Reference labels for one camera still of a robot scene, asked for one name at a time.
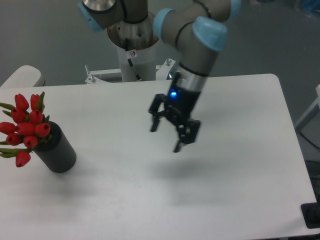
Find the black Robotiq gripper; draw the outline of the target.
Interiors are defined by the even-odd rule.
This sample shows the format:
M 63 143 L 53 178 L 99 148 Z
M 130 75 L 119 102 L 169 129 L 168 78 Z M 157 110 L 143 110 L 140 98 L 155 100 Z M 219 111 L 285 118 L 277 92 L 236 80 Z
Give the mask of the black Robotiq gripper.
M 179 153 L 182 147 L 196 141 L 201 122 L 191 118 L 191 113 L 200 94 L 200 91 L 190 91 L 174 86 L 167 94 L 156 94 L 149 107 L 148 112 L 152 115 L 150 132 L 157 131 L 160 118 L 163 117 L 176 127 L 178 141 L 174 147 L 174 153 Z M 164 110 L 159 111 L 161 104 Z

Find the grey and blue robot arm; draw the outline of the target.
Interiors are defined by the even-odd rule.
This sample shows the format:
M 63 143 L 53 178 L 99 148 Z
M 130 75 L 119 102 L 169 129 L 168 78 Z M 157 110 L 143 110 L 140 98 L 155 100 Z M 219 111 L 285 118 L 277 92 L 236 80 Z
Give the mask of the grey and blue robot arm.
M 164 8 L 157 14 L 146 0 L 81 0 L 78 9 L 95 32 L 106 31 L 118 52 L 123 82 L 156 78 L 155 45 L 164 42 L 181 54 L 167 94 L 155 95 L 149 113 L 151 131 L 161 118 L 177 131 L 179 152 L 196 141 L 201 126 L 191 113 L 228 36 L 225 21 L 241 10 L 239 0 L 195 0 L 182 10 Z

